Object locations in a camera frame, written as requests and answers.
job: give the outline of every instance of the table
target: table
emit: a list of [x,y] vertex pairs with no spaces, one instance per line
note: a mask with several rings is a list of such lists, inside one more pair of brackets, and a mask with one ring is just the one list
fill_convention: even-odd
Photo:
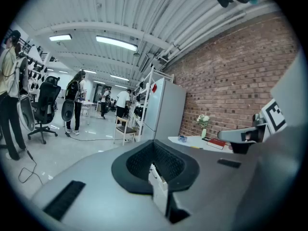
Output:
[[97,118],[97,112],[98,112],[98,103],[101,103],[101,101],[97,101],[97,104],[96,104],[96,114],[95,114],[96,118]]
[[93,104],[94,104],[94,103],[89,102],[89,101],[83,101],[83,102],[82,102],[82,105],[83,105],[83,106],[90,106],[90,109],[89,109],[89,112],[88,112],[88,125],[90,124],[90,114],[91,114],[91,112],[92,112]]
[[178,141],[178,137],[168,137],[168,139],[173,143],[181,144],[181,145],[185,145],[189,147],[194,146],[194,147],[202,148],[203,150],[208,150],[208,151],[213,151],[213,152],[233,153],[233,151],[230,150],[227,145],[225,145],[222,150],[217,149],[213,146],[207,145],[207,142],[202,140],[201,136],[188,136],[186,143]]

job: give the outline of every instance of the black pants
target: black pants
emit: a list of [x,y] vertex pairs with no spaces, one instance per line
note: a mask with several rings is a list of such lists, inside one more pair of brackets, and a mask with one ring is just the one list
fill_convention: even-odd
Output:
[[101,103],[101,117],[105,115],[106,103]]
[[10,123],[12,126],[13,133],[15,135],[16,142],[21,149],[25,149],[26,145],[24,142],[23,135],[21,133],[19,115],[17,112],[17,98],[12,98],[7,92],[0,95],[0,124],[2,128],[2,133],[5,138],[6,145],[9,150],[10,156],[17,157],[18,153],[15,149],[11,131]]
[[124,117],[128,116],[128,106],[126,105],[125,108],[124,108],[124,114],[123,114]]
[[[75,130],[79,130],[81,107],[82,103],[75,102]],[[71,121],[66,123],[66,127],[71,129]]]
[[125,111],[125,108],[122,108],[122,107],[119,107],[119,106],[118,106],[118,107],[116,108],[116,116],[122,118],[123,115],[124,115],[124,111]]

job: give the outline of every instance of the white shirt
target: white shirt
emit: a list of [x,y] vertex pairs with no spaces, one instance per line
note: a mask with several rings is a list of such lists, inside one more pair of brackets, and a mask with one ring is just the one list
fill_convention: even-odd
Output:
[[7,90],[7,80],[15,69],[13,69],[14,62],[16,61],[15,47],[5,49],[0,57],[0,94],[5,93]]
[[129,93],[127,91],[122,91],[117,95],[116,105],[121,108],[125,108],[126,101],[130,100]]
[[80,93],[85,93],[86,92],[86,89],[85,89],[86,81],[83,79],[82,81],[80,81],[79,84],[80,84]]
[[106,102],[106,97],[109,95],[109,91],[105,91],[104,95],[105,97],[102,97],[101,103],[105,103]]

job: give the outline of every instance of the white metal shelving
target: white metal shelving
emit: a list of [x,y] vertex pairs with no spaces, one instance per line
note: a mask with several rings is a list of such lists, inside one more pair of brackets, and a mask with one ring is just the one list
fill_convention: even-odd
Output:
[[[130,116],[130,120],[129,120],[129,127],[134,127],[136,126],[136,124],[138,124],[139,126],[139,133],[137,136],[135,136],[135,140],[136,141],[141,141],[141,132],[142,132],[142,127],[143,127],[143,122],[144,122],[144,115],[145,115],[145,109],[148,105],[148,98],[150,96],[150,91],[152,89],[152,85],[156,82],[154,80],[154,75],[159,76],[159,77],[163,77],[167,80],[169,80],[171,83],[173,83],[173,78],[174,75],[167,75],[163,72],[160,72],[156,69],[154,69],[154,66],[152,66],[152,69],[150,71],[150,73],[144,78],[143,80],[143,84],[145,85],[145,89],[141,89],[140,87],[137,87],[135,89],[135,95],[133,97],[132,100],[132,111],[131,111],[131,116]],[[143,112],[142,112],[142,116],[141,116],[141,120],[139,120],[139,117],[136,117],[134,114],[134,109],[136,106],[136,98],[138,95],[145,95],[145,101],[144,101],[144,105],[143,105]]]

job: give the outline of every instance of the gray floor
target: gray floor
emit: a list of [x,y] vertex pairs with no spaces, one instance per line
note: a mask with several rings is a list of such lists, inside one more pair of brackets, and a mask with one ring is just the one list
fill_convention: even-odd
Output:
[[[105,115],[106,119],[90,118],[90,124],[87,125],[87,117],[81,116],[80,118],[80,134],[78,136],[71,134],[72,137],[80,140],[95,140],[106,139],[110,141],[76,141],[68,138],[65,135],[63,120],[61,118],[62,99],[57,99],[58,111],[53,121],[48,124],[50,128],[58,133],[58,137],[53,134],[44,133],[44,138],[47,144],[42,144],[40,133],[31,136],[28,140],[27,134],[29,133],[23,127],[23,136],[27,149],[31,152],[34,160],[37,163],[35,173],[39,175],[43,184],[52,180],[57,174],[70,167],[80,159],[106,150],[114,149],[122,146],[122,140],[118,140],[113,144],[113,135],[115,129],[115,113],[109,112]],[[92,109],[93,116],[96,115],[94,108]],[[72,128],[75,127],[75,119],[72,119]],[[120,139],[121,135],[116,134],[116,139]],[[25,152],[20,152],[21,159],[19,161],[8,160],[5,156],[7,150],[0,150],[1,164],[12,183],[15,190],[30,199],[33,194],[41,187],[41,183],[36,175],[32,175],[26,183],[21,183],[18,180],[18,175],[23,167],[33,170],[34,162],[29,158]],[[30,175],[29,172],[23,171],[20,179],[24,181]]]

